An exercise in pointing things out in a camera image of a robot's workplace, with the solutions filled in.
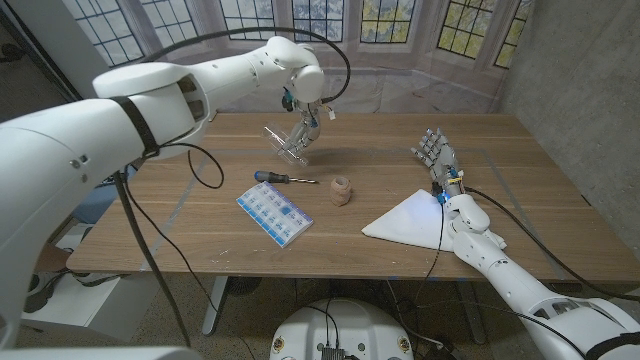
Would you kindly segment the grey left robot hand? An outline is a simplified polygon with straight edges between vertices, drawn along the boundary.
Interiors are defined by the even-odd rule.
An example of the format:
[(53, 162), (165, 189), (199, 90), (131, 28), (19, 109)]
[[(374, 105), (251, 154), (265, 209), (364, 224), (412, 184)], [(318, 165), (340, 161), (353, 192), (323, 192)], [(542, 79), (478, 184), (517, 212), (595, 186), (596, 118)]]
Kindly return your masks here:
[(301, 103), (299, 110), (301, 112), (301, 120), (293, 127), (289, 137), (279, 148), (278, 154), (289, 152), (298, 156), (309, 147), (321, 133), (318, 106), (315, 103)]

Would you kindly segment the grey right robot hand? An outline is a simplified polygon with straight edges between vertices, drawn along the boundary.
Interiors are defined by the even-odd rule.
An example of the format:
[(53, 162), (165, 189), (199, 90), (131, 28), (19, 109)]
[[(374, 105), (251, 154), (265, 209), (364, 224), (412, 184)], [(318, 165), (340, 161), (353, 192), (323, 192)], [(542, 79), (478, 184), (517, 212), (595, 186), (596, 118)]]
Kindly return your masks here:
[(440, 128), (426, 130), (418, 147), (411, 152), (422, 162), (431, 176), (431, 192), (443, 202), (463, 194), (463, 171), (460, 169), (454, 149)]

